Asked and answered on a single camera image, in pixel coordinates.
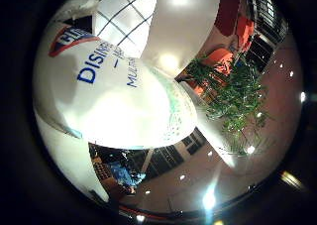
label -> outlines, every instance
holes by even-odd
[[[49,56],[54,57],[60,54],[62,51],[71,48],[72,46],[97,40],[100,39],[83,30],[66,26],[59,31],[53,40]]]

